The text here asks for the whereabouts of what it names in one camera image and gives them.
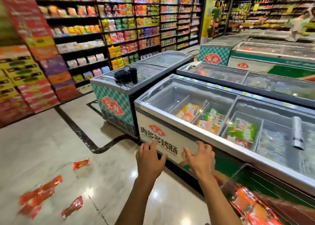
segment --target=forearm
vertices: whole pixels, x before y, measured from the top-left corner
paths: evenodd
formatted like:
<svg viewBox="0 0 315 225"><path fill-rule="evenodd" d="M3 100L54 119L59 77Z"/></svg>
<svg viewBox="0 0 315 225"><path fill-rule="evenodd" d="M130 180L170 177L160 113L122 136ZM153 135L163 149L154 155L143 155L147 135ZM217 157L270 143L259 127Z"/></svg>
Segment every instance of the forearm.
<svg viewBox="0 0 315 225"><path fill-rule="evenodd" d="M154 183L144 183L140 178L135 180L132 191L115 225L143 224L148 198L153 185Z"/></svg>
<svg viewBox="0 0 315 225"><path fill-rule="evenodd" d="M214 177L199 180L212 225L242 225Z"/></svg>

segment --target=polished floor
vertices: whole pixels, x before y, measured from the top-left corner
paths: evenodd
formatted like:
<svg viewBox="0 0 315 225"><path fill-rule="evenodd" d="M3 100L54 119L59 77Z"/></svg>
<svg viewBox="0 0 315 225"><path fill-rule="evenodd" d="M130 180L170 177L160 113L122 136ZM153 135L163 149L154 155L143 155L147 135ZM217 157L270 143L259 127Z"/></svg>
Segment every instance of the polished floor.
<svg viewBox="0 0 315 225"><path fill-rule="evenodd" d="M197 54L199 46L188 48ZM91 90L90 86L82 92ZM60 106L68 116L50 109L0 129L0 224L114 225L137 177L137 144L125 139L95 154L74 130L75 123L102 148L123 135L104 123L87 104L94 93ZM99 110L97 103L91 103ZM73 171L73 162L90 158L90 167ZM62 175L55 194L42 203L34 219L17 215L22 194ZM83 207L67 219L60 212L82 196ZM204 198L165 168L150 194L144 224L204 225L210 223Z"/></svg>

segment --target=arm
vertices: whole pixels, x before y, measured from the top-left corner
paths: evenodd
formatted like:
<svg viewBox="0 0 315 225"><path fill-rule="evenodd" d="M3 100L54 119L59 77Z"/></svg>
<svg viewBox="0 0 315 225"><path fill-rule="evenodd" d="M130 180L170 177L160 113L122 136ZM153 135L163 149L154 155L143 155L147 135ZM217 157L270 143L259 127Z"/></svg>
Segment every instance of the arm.
<svg viewBox="0 0 315 225"><path fill-rule="evenodd" d="M167 155L158 159L156 141L142 144L136 154L138 177L135 180L128 200L121 211L115 225L142 225L149 195L154 183L165 166Z"/></svg>
<svg viewBox="0 0 315 225"><path fill-rule="evenodd" d="M201 141L196 142L199 147L197 154L192 155L187 147L184 147L187 161L198 178L203 191L212 225L242 225L233 208L224 197L216 179L213 176L215 170L215 153L210 145Z"/></svg>

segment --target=chest freezer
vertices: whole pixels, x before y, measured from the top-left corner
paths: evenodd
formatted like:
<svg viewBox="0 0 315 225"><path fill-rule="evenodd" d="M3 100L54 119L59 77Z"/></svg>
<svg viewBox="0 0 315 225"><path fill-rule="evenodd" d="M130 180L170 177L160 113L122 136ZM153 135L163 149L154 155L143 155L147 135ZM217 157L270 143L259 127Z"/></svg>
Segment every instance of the chest freezer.
<svg viewBox="0 0 315 225"><path fill-rule="evenodd" d="M184 65L176 73L315 109L315 83L311 81L201 62Z"/></svg>
<svg viewBox="0 0 315 225"><path fill-rule="evenodd" d="M313 81L315 50L310 46L243 41L233 48L228 67Z"/></svg>
<svg viewBox="0 0 315 225"><path fill-rule="evenodd" d="M315 195L315 112L208 84L170 75L142 94L135 100L140 139L156 140L158 151L178 166L186 165L183 146L196 153L194 141L202 140ZM297 133L304 150L294 147Z"/></svg>
<svg viewBox="0 0 315 225"><path fill-rule="evenodd" d="M137 138L138 129L133 101L167 74L183 64L193 61L194 55L167 51L130 65L137 69L138 83L117 84L114 74L129 67L110 71L91 79L92 89L101 108L103 118L123 132Z"/></svg>
<svg viewBox="0 0 315 225"><path fill-rule="evenodd" d="M232 48L240 41L248 38L247 35L221 36L211 42L200 45L199 60L226 66Z"/></svg>

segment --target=red fan-shaped logo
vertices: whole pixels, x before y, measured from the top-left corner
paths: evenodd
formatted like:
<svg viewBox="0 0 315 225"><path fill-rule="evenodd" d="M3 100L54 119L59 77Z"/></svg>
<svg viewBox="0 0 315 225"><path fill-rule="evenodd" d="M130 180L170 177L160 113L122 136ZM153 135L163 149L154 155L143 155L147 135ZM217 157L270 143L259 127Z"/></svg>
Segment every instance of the red fan-shaped logo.
<svg viewBox="0 0 315 225"><path fill-rule="evenodd" d="M157 127L156 125L149 125L149 127L152 129L152 131L154 133L158 134L159 136L165 136L163 131L159 127Z"/></svg>
<svg viewBox="0 0 315 225"><path fill-rule="evenodd" d="M112 98L109 98L107 96L105 96L102 99L102 103L103 105L106 106L106 108L110 111L110 112L114 112L116 115L124 115L125 112L123 111L123 109L119 106L119 104L114 101Z"/></svg>
<svg viewBox="0 0 315 225"><path fill-rule="evenodd" d="M204 59L209 62L209 63L213 63L213 64L218 64L220 63L222 60L221 58L217 55L217 54L214 54L214 53L211 53L211 54L208 54L204 57Z"/></svg>
<svg viewBox="0 0 315 225"><path fill-rule="evenodd" d="M240 63L237 66L240 67L240 68L243 68L243 69L246 69L246 68L249 67L246 63Z"/></svg>

